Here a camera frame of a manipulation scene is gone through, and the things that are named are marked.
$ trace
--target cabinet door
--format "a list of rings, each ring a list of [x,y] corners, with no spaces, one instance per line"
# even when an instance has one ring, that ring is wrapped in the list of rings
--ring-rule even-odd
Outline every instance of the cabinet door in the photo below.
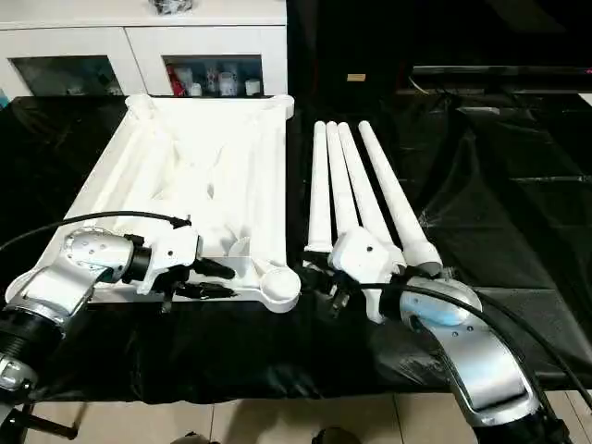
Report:
[[[149,94],[251,95],[257,81],[265,95],[288,91],[285,27],[126,28],[126,33]],[[228,89],[232,82],[234,91]],[[197,92],[191,93],[192,85]]]
[[[123,28],[0,31],[0,88],[9,100],[145,93]]]

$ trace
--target white cylindrical rod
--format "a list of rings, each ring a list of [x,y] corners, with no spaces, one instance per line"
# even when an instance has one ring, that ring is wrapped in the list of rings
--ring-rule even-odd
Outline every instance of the white cylindrical rod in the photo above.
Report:
[[[438,274],[442,269],[438,250],[426,239],[372,127],[368,122],[363,121],[358,128],[401,239],[407,264],[422,268],[430,276]]]
[[[327,123],[327,145],[331,167],[333,203],[335,204],[335,222],[337,235],[340,236],[351,228],[359,227],[360,224],[358,223],[358,215],[355,212],[348,169],[345,166],[337,123],[335,122]]]
[[[331,203],[329,201],[329,166],[327,160],[327,126],[314,124],[313,175],[311,211],[308,216],[307,252],[331,253]]]
[[[385,246],[390,254],[393,272],[400,273],[406,266],[403,253],[390,237],[387,223],[382,216],[372,185],[370,185],[370,180],[366,175],[358,148],[355,146],[350,126],[345,122],[341,122],[338,124],[338,129],[341,148],[343,148],[345,163],[350,173],[351,187],[353,188],[355,202],[358,204],[362,225]]]

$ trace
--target shelf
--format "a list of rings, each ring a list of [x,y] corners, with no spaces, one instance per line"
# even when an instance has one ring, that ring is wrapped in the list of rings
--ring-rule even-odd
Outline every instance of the shelf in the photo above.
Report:
[[[148,0],[0,0],[0,30],[140,26],[284,26],[285,0],[194,0],[158,16]]]

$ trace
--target tiled floor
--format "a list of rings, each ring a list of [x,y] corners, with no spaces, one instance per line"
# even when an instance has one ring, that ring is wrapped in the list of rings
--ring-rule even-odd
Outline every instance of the tiled floor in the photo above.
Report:
[[[592,416],[575,392],[549,399],[570,428],[574,444],[592,444]],[[448,394],[383,395],[323,401],[232,401],[216,405],[176,402],[94,402],[86,405],[79,444],[167,444],[190,431],[222,444],[309,444],[326,426],[341,426],[364,444],[475,443],[456,401]],[[72,423],[80,403],[47,402],[35,414]],[[30,431],[27,444],[63,444]]]

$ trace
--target black plastic sheet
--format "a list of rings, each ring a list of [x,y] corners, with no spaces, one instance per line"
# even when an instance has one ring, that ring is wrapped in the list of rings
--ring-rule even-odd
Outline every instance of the black plastic sheet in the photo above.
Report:
[[[354,129],[368,119],[447,271],[519,313],[592,387],[592,107],[567,95],[401,96],[358,114],[297,106],[287,142],[291,265],[305,244],[315,120]],[[2,239],[66,213],[125,110],[121,99],[22,98],[0,112]],[[0,284],[32,266],[47,241],[3,252]],[[255,302],[180,303],[169,315],[152,303],[89,307],[34,398],[207,403],[448,390],[431,344],[397,322],[373,325],[362,298],[330,319],[314,282],[304,284],[287,314]],[[569,388],[531,339],[486,311],[545,388]]]

